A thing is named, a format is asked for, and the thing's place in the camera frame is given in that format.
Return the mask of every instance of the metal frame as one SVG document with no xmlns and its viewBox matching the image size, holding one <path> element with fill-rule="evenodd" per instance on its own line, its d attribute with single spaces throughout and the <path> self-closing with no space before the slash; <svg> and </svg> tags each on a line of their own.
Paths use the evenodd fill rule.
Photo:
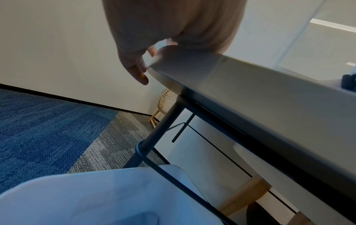
<svg viewBox="0 0 356 225">
<path fill-rule="evenodd" d="M 321 182 L 315 177 L 311 176 L 307 172 L 303 171 L 299 167 L 290 163 L 288 160 L 277 154 L 272 149 L 260 143 L 258 140 L 247 136 L 243 132 L 238 129 L 232 127 L 227 122 L 223 121 L 207 109 L 203 108 L 199 104 L 195 103 L 188 97 L 184 95 L 179 95 L 177 98 L 177 102 L 172 106 L 167 115 L 162 119 L 162 121 L 158 124 L 158 126 L 153 130 L 153 132 L 143 140 L 139 145 L 137 145 L 136 152 L 132 156 L 132 158 L 126 163 L 124 168 L 132 168 L 137 167 L 142 161 L 145 161 L 149 166 L 153 167 L 157 172 L 159 172 L 164 177 L 169 177 L 167 174 L 162 173 L 158 166 L 154 166 L 154 163 L 149 163 L 147 159 L 148 153 L 153 149 L 153 147 L 157 144 L 160 138 L 164 135 L 164 133 L 169 129 L 172 123 L 176 120 L 179 114 L 186 108 L 191 111 L 193 114 L 200 117 L 202 120 L 206 121 L 216 129 L 220 130 L 222 133 L 287 175 L 289 178 L 297 182 L 303 188 L 311 192 L 313 195 L 327 203 L 329 206 L 334 208 L 336 211 L 344 215 L 346 218 L 351 220 L 352 222 L 356 222 L 356 214 L 354 213 L 354 205 L 355 202 L 338 192 L 337 190 L 331 188 L 327 184 Z M 184 188 L 179 187 L 176 182 L 172 182 L 182 191 L 187 193 Z"/>
</svg>

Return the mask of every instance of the black metal table leg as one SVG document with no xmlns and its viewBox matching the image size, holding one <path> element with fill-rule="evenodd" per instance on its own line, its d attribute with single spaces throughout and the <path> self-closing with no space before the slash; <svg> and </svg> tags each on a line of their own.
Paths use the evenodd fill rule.
<svg viewBox="0 0 356 225">
<path fill-rule="evenodd" d="M 181 133 L 184 131 L 184 129 L 188 126 L 188 124 L 192 121 L 192 119 L 194 118 L 195 114 L 192 113 L 192 115 L 189 117 L 189 119 L 184 123 L 184 125 L 182 126 L 182 128 L 178 131 L 178 133 L 174 136 L 174 138 L 172 139 L 172 143 L 174 143 L 177 138 L 181 135 Z"/>
<path fill-rule="evenodd" d="M 163 117 L 159 122 L 156 128 L 149 134 L 149 136 L 142 142 L 140 150 L 142 155 L 147 156 L 157 142 L 161 139 L 164 133 L 169 129 L 172 123 L 177 119 L 177 117 L 182 113 L 184 107 L 177 101 L 174 103 L 172 108 L 168 113 Z M 134 155 L 128 160 L 123 168 L 132 168 L 138 167 L 142 162 L 142 158 L 137 154 Z"/>
</svg>

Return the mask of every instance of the wicker stool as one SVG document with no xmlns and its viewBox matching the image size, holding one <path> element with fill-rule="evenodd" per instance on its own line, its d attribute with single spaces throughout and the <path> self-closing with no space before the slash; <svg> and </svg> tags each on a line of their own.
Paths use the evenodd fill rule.
<svg viewBox="0 0 356 225">
<path fill-rule="evenodd" d="M 159 96 L 158 100 L 157 100 L 157 110 L 156 112 L 152 115 L 152 117 L 148 120 L 152 123 L 152 126 L 155 128 L 156 125 L 155 123 L 158 123 L 155 120 L 155 116 L 161 112 L 164 115 L 167 114 L 167 112 L 169 111 L 169 109 L 173 106 L 173 104 L 176 102 L 177 100 L 177 95 L 173 92 L 171 92 L 168 89 L 165 89 L 161 95 Z"/>
</svg>

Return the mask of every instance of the hand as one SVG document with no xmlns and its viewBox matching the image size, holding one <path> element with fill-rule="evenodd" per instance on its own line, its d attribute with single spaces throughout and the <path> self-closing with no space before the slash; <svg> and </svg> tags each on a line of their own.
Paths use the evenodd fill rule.
<svg viewBox="0 0 356 225">
<path fill-rule="evenodd" d="M 141 84 L 142 55 L 171 38 L 189 49 L 223 53 L 243 17 L 246 0 L 103 0 L 106 18 L 124 68 Z"/>
</svg>

